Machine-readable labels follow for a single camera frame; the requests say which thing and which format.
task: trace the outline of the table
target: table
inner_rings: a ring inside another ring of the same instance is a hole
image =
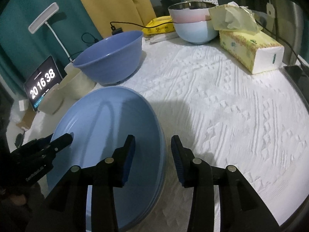
[[[250,75],[218,39],[200,46],[180,38],[143,42],[142,62],[121,85],[153,107],[166,137],[168,166],[156,206],[131,231],[187,230],[193,189],[178,182],[172,135],[212,166],[235,165],[282,224],[309,194],[309,115],[282,71]],[[73,103],[66,99],[54,116],[38,113],[25,142],[51,134]],[[41,185],[47,194],[44,179]],[[219,221],[215,188],[214,231]]]

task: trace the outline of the white tag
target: white tag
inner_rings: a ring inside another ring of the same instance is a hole
[[[268,16],[270,16],[271,18],[275,18],[276,11],[275,11],[274,6],[271,3],[267,3],[266,10],[267,10],[267,15]]]

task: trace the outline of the yellow curtain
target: yellow curtain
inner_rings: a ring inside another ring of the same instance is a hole
[[[81,0],[95,27],[102,37],[112,34],[110,21],[133,22],[147,25],[154,19],[155,13],[150,0]],[[142,30],[128,24],[114,24],[124,31]]]

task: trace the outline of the oval blue tray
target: oval blue tray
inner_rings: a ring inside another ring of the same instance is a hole
[[[122,147],[128,134],[135,136],[136,150],[129,179],[114,187],[118,227],[128,230],[152,209],[161,192],[166,165],[162,129],[150,104],[137,92],[120,86],[95,90],[77,101],[58,124],[52,140],[73,133],[72,144],[53,160],[47,174],[51,190],[73,165],[96,165]],[[88,188],[86,227],[91,230],[91,186]]]

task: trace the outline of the light blue bowl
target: light blue bowl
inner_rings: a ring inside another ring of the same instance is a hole
[[[212,21],[174,23],[174,28],[183,40],[192,44],[205,44],[218,35]]]
[[[151,211],[163,187],[165,138],[150,104],[137,92],[120,86],[95,90],[77,101],[59,122],[52,140],[74,134],[72,144],[57,153],[47,174],[51,190],[73,165],[96,165],[122,147],[128,134],[136,148],[123,188],[114,187],[118,227],[127,231]],[[91,187],[88,188],[86,227],[91,230]]]
[[[129,31],[105,38],[84,50],[73,66],[101,85],[122,81],[139,66],[142,37],[141,31]]]

